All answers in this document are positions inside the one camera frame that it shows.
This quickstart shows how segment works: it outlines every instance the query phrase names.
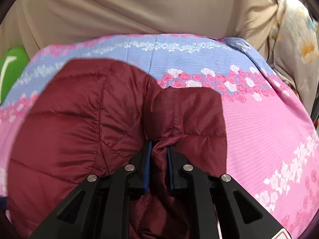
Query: pink rose print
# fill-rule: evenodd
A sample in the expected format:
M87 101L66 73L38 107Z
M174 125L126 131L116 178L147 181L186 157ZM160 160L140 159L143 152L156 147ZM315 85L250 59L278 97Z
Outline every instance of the pink rose print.
M226 77L219 73L216 74L216 79L219 80L220 82L226 82Z
M234 97L237 101L240 101L241 103L246 102L246 97L243 94L240 94L238 92L234 93Z
M186 72L180 73L178 76L183 80L186 80L186 81L190 80L190 75Z
M314 195L314 194L313 194L313 192L312 192L312 189L310 189L310 190L309 190L309 199L312 199L313 195Z
M195 81L202 81L202 80L204 80L204 77L201 75L201 74L194 74L193 75L193 79L195 80Z
M229 81L229 82L232 83L232 84L235 84L235 83L236 83L235 77L230 76L230 75L227 76L226 80Z
M223 85L222 83L216 84L216 89L220 90L221 92L227 91L227 87L225 85Z
M239 71L238 71L238 73L241 75L241 76L243 76L243 77L245 77L245 72L243 71L243 70L241 70L241 69L239 69Z
M157 80L157 84L161 87L161 88L165 88L168 85L168 81L165 80Z
M36 100L39 98L39 95L38 95L38 93L36 92L36 91L34 91L33 93L31 93L31 97L30 97L30 99L31 99L31 101L34 103L34 102L36 102Z
M306 210L308 206L308 196L303 199L303 208Z
M205 77L210 82L216 82L216 77L213 77L211 74L207 74Z
M275 96L276 95L276 92L273 89L269 89L268 93L269 93L270 96Z
M295 223L291 224L291 225L288 227L288 232L289 232L290 234L292 234L292 233L294 232L295 228L296 228L296 224L295 224Z
M311 172L311 180L312 180L312 182L316 182L317 181L317 171L316 170L313 170Z
M301 223L302 215L303 215L303 213L302 213L302 210L300 209L297 212L297 214L296 214L296 224L297 224L297 226L300 225L300 223Z
M246 73L246 76L247 76L248 78L250 78L250 79L253 79L253 78L254 78L254 76L253 76L253 74L252 74L251 72L247 72L247 73Z
M249 93L249 94L254 94L255 93L254 89L252 89L251 87L246 87L246 92Z
M182 80L175 80L172 82L173 88L184 88L186 87L186 84Z
M309 177L305 178L306 189L309 190Z
M213 85L207 81L203 81L202 82L202 87L206 87L206 88L210 88L210 89L213 89Z
M254 76L255 76L256 79L261 79L262 78L262 75L258 74L258 73L254 73Z
M257 88L260 88L260 87L261 87L261 82L260 82L260 81L254 80L254 83L255 83L255 86L256 86Z
M281 221L281 225L283 227L288 227L288 224L289 224L289 216L285 216L285 218Z
M242 85L237 84L236 87L237 87L237 91L240 91L243 95L246 94L246 89Z
M263 94L264 96L266 96L266 97L269 96L269 92L268 92L267 90L262 89L261 92L262 92L262 94Z
M245 78L243 78L243 77L238 77L238 81L239 81L239 83L240 84L242 84L242 85L245 85L246 84L246 80L245 80Z
M260 94L260 90L259 90L256 86L254 86L254 91L255 91L256 93Z
M234 97L228 92L224 92L222 95L222 98L223 98L223 100L228 100L230 102L234 101Z
M162 78L163 78L163 80L165 80L165 81L173 81L173 80L174 80L174 76L171 75L170 73L165 73Z
M232 77L236 77L236 73L232 70L229 70L229 75Z

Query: maroon quilted jacket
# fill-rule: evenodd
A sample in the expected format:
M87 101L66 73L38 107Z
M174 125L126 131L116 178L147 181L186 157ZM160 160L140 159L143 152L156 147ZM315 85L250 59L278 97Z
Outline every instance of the maroon quilted jacket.
M150 192L130 206L130 238L188 238L188 210L169 196L165 146L175 144L210 175L226 172L220 95L209 88L161 89L143 71L114 60L73 60L29 112L13 146L8 205L27 238L87 175L112 174L152 151Z

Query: white rose print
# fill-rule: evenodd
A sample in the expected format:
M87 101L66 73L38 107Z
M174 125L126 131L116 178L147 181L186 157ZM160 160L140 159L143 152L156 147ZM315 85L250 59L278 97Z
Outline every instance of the white rose print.
M186 82L186 87L201 87L202 83L194 81L194 80L190 80Z
M172 76L174 76L174 78L177 78L180 73L183 73L182 70L178 70L174 68L168 69L167 72L170 73Z
M267 76L267 72L264 68L261 68L260 71L263 73L264 76Z
M258 93L254 93L254 94L252 94L251 96L253 96L253 98L256 100L256 101L258 101L258 102L260 102L262 99L261 99L261 96L258 94Z
M250 78L246 77L245 80L246 80L246 83L247 83L247 85L248 85L249 87L254 87L254 86L255 86L254 81L251 80Z
M266 204L264 208L267 211L274 211L275 203L281 195L288 195L290 191L290 183L296 182L300 183L302 178L302 166L306 164L307 158L314 157L314 149L318 147L319 138L317 132L314 130L312 135L307 137L307 147L303 143L294 150L294 154L297 156L294 158L290 164L285 164L282 162L280 172L278 169L275 170L275 173L270 177L264 180L266 185L270 185L268 195L270 195L270 203ZM255 198L260 201L260 196L265 196L265 191L261 194L256 194Z
M252 73L259 73L258 69L256 67L250 67L249 70L252 72Z
M264 192L260 193L259 195L256 194L255 198L258 199L259 203L263 207L265 207L270 201L270 198L269 198L269 195L268 195L268 191L264 191Z
M215 77L215 72L211 69L208 69L208 68L204 68L201 70L201 72L204 74L204 75L208 75L210 74L212 77Z
M237 91L236 84L232 84L229 81L225 82L225 86L230 90L231 92Z
M290 95L289 95L289 92L288 91L286 91L286 90L283 90L282 91L282 96L285 98L285 99L287 99Z
M280 83L278 83L277 81L272 81L274 83L274 85L276 85L277 87L280 87Z
M272 193L270 194L270 201L271 201L272 203L276 203L277 200L278 200L278 194L277 194L276 191L274 191L274 192L272 192Z
M230 70L234 71L236 74L238 74L238 72L240 70L240 68L235 66L235 65L231 65L229 68L230 68Z

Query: rose pattern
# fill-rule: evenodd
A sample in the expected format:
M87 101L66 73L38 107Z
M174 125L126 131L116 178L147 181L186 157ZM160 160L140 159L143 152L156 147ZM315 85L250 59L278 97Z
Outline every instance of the rose pattern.
M182 80L190 80L190 74L186 73L186 72L182 72L178 75Z
M241 103L246 102L246 97L243 94L236 92L234 93L234 97L237 101L240 101Z
M163 76L163 80L165 81L173 81L174 80L174 76L171 75L170 73L165 73Z
M261 75L257 68L250 67L249 72L245 72L235 65L231 65L229 68L228 75L215 73L209 68L203 68L201 73L192 74L180 69L170 68L167 73L163 74L161 80L157 80L157 83L161 88L172 86L173 88L206 87L215 89L222 94L222 99L228 102L238 101L245 103L247 101L247 94L250 94L256 101L262 101L262 96L276 96L276 92L271 86L268 86L270 84L267 80L263 79L263 75ZM270 74L267 76L272 82L276 79L282 83L281 87L285 87L285 84L278 76ZM284 96L288 93L287 90L288 88L281 90ZM307 147L313 148L313 145L308 143ZM292 172L289 177L295 177L296 171L295 173Z
M238 73L239 73L242 77L245 77L245 76L246 76L246 73L245 73L243 70L241 70L241 69L239 69Z
M306 177L305 178L305 186L306 186L306 189L307 189L307 191L309 190L309 177Z
M311 181L312 181L313 183L315 183L315 182L317 181L317 171L316 171L316 170L313 170L313 171L311 172Z
M206 87L206 88L210 88L210 89L214 88L214 86L207 81L202 82L202 87Z
M268 74L267 74L267 72L266 72L266 70L264 68L261 68L260 71L263 73L264 76L267 77Z
M194 80L190 80L186 82L186 87L201 87L202 83Z
M225 86L226 86L226 87L228 88L228 90L230 90L231 92L237 91L236 85L230 83L229 81L227 81L227 82L225 83Z
M168 81L166 80L157 80L157 83L161 88L165 88L168 85Z
M259 195L257 194L255 197L258 199L258 202L263 207L265 207L270 202L268 191L263 191Z
M233 102L234 101L234 96L231 95L230 93L228 92L224 92L223 95L222 95L223 99L225 100L228 100L230 102Z
M235 65L231 65L229 68L230 68L230 70L232 70L236 74L238 74L238 72L241 71L241 69Z
M216 77L212 76L211 74L207 74L205 78L210 82L216 82Z
M288 226L288 223L289 223L289 216L285 216L284 219L281 221L281 225L286 228Z
M273 191L271 194L270 194L270 201L272 203L276 203L278 200L278 194L276 191Z
M226 82L226 77L222 74L216 74L216 79L219 80L220 82Z
M289 92L288 91L286 91L286 90L283 90L282 91L282 96L285 98L285 99L287 99L290 95L289 95Z
M226 77L226 80L227 80L227 82L230 82L231 84L236 83L235 77L230 76L230 75Z
M247 84L244 77L241 77L241 76L238 77L238 81L239 81L239 83L240 83L241 85L246 85L246 84Z
M246 77L246 78L245 78L245 81L246 81L246 83L247 83L247 85L248 85L249 87L254 87L254 86L255 86L254 81L251 80L250 78Z
M243 95L246 94L246 89L242 85L237 84L236 88L237 88L237 91L240 91Z
M204 68L203 70L201 70L201 72L204 74L204 75L208 75L210 74L212 77L215 77L215 72L211 69L208 69L208 68Z
M182 80L175 80L174 82L172 82L172 87L184 88L184 87L186 87L186 84Z
M261 96L258 93L255 92L254 94L252 94L252 96L256 101L258 102L262 101Z
M296 157L292 159L290 164L286 164L283 161L280 172L278 172L276 169L275 173L270 176L270 178L266 178L264 180L264 183L270 186L270 189L267 190L267 192L270 194L271 201L269 204L264 206L267 211L274 211L275 202L282 195L288 194L290 191L290 183L300 183L303 174L303 167L307 162L307 158L314 157L312 153L319 145L317 132L313 131L311 135L307 136L306 141L307 147L301 142L294 151ZM304 197L302 210L297 213L296 221L291 224L289 224L289 219L287 219L287 217L284 218L285 222L287 223L285 227L289 227L291 231L298 227L298 229L300 229L302 232L303 229L309 224L311 218L313 218L314 213L319 207L319 178L317 177L317 171L312 170L311 175L305 177L304 179L305 187L308 190L308 195ZM312 184L316 186L316 194L311 187ZM255 195L257 200L259 200L259 197L259 194Z
M253 74L259 73L259 70L256 67L250 67L249 71L251 71Z
M203 81L204 77L201 74L193 74L193 80L195 81Z
M227 91L227 87L225 85L223 85L222 83L216 84L216 89L220 90L221 92Z
M231 76L231 77L236 77L236 73L234 72L234 71L232 71L232 70L229 70L229 76Z
M167 72L169 74L171 74L174 78L177 78L179 74L183 73L182 70L178 70L178 69L168 69Z

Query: floral fabric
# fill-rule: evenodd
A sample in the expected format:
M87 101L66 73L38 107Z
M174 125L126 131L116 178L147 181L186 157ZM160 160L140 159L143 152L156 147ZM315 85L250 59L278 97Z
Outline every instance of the floral fabric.
M128 62L151 74L162 88L219 92L227 172L298 238L319 204L318 136L294 92L240 38L118 35L42 49L1 106L0 195L6 196L6 165L27 111L68 60L87 57Z
M319 82L316 27L298 0L279 0L267 63L300 96L310 115Z

